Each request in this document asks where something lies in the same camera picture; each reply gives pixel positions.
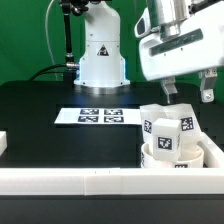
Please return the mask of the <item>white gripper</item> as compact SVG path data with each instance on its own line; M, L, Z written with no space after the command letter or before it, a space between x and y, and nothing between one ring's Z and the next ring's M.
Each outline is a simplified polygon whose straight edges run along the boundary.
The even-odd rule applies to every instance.
M168 104L174 104L178 94L176 79L170 76L201 70L201 100L213 102L217 69L212 67L224 66L224 9L196 13L182 24L181 35L169 41L148 35L139 43L139 54L147 80L164 78L161 87Z

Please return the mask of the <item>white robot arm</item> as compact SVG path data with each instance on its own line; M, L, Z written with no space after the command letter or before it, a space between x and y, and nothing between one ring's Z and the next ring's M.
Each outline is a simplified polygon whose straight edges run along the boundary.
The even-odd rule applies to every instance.
M159 80L170 96L177 76L197 72L202 101L214 100L224 66L224 0L146 0L134 32L146 80Z

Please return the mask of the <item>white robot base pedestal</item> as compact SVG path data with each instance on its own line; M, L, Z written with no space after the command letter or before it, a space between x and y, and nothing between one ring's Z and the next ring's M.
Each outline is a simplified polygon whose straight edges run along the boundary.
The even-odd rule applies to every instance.
M105 1L89 3L85 13L85 52L76 85L117 88L129 85L120 53L120 16Z

